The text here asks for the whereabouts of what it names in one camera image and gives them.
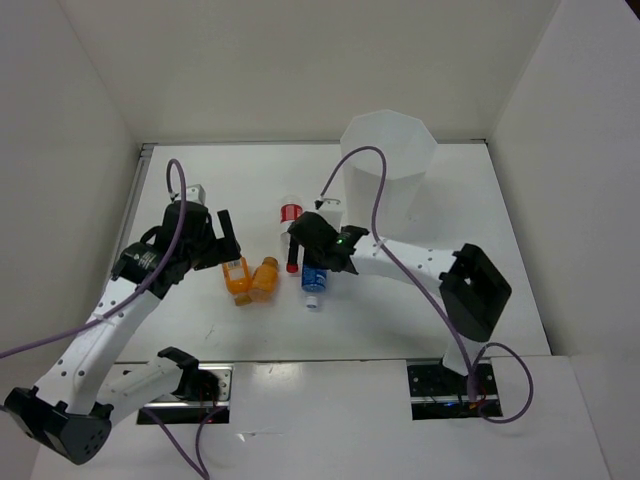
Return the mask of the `blue label water bottle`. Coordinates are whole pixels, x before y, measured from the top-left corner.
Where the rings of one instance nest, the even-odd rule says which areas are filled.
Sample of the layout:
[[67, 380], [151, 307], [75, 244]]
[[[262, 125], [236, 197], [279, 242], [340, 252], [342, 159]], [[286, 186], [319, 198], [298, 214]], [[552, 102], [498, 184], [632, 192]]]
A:
[[316, 310], [320, 305], [320, 296], [326, 292], [328, 271], [315, 265], [304, 264], [301, 273], [301, 289], [305, 296], [305, 307]]

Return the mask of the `orange plastic bottle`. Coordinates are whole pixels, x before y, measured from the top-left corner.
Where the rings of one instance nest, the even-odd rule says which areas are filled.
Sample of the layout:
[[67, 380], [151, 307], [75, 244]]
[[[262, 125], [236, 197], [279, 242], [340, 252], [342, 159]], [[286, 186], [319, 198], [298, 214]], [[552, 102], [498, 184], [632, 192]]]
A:
[[279, 278], [279, 264], [274, 257], [265, 257], [254, 271], [249, 297], [253, 302], [268, 302], [273, 296]]

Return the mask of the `orange bottle with label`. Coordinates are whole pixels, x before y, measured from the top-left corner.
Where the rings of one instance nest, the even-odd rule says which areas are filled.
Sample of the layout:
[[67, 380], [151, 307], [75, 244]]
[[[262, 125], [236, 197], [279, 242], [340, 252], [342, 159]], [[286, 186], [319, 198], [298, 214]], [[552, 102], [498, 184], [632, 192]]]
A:
[[244, 257], [222, 264], [226, 288], [236, 306], [245, 306], [252, 302], [249, 296], [252, 278]]

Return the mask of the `red label clear bottle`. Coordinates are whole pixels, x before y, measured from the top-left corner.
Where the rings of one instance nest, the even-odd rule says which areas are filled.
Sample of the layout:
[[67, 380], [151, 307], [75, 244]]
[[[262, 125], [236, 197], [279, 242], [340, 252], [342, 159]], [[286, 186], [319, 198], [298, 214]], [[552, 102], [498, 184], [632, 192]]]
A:
[[284, 253], [287, 253], [290, 244], [288, 229], [303, 212], [303, 202], [298, 196], [286, 195], [282, 198], [279, 207], [279, 233], [280, 243]]

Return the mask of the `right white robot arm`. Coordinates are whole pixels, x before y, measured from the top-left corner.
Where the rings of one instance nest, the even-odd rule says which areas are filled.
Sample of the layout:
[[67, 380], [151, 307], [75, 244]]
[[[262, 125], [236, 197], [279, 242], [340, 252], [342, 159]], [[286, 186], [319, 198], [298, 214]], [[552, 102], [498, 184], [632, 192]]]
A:
[[452, 332], [438, 370], [440, 385], [460, 393], [474, 379], [472, 366], [487, 344], [512, 288], [478, 246], [439, 250], [385, 238], [357, 226], [337, 230], [320, 214], [305, 212], [288, 228], [313, 261], [332, 272], [388, 278], [427, 294]]

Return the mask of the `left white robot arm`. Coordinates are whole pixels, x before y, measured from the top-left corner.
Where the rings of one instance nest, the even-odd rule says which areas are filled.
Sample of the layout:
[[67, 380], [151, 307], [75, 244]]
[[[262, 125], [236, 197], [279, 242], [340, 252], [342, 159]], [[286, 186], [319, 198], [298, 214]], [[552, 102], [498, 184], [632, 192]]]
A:
[[159, 226], [125, 248], [93, 315], [52, 368], [4, 401], [30, 438], [75, 465], [93, 459], [112, 428], [147, 403], [171, 395], [216, 402], [218, 378], [194, 356], [166, 347], [143, 366], [106, 379], [135, 331], [170, 288], [191, 270], [237, 260], [240, 246], [226, 210], [211, 215], [196, 202], [175, 201]]

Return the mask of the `translucent white plastic bin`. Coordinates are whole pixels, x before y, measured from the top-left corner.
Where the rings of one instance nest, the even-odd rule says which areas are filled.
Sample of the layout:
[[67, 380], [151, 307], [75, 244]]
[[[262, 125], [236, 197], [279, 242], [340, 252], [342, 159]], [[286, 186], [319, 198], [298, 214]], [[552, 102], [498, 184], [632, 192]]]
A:
[[409, 208], [435, 157], [438, 143], [422, 120], [392, 110], [354, 117], [340, 139], [343, 155], [362, 151], [341, 168], [350, 223], [369, 228], [374, 201], [382, 193], [377, 230], [382, 237], [397, 237], [408, 226]]

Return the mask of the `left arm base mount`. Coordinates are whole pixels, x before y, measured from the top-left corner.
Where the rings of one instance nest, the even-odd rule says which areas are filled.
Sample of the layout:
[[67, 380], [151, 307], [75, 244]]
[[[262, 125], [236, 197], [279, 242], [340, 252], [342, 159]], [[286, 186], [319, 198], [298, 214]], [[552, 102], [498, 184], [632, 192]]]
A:
[[165, 394], [147, 403], [137, 414], [138, 425], [151, 425], [154, 420], [143, 410], [152, 412], [166, 425], [200, 424], [209, 414], [207, 424], [228, 424], [234, 366], [231, 363], [202, 363], [201, 384], [184, 396]]

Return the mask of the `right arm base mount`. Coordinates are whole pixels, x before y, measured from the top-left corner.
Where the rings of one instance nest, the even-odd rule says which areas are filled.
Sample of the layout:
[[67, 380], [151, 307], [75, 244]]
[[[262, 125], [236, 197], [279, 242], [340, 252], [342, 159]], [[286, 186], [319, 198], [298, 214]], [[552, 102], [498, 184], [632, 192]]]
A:
[[481, 362], [477, 369], [476, 402], [469, 400], [466, 378], [440, 362], [408, 362], [406, 369], [414, 421], [479, 418], [482, 412], [491, 418], [503, 416], [490, 362]]

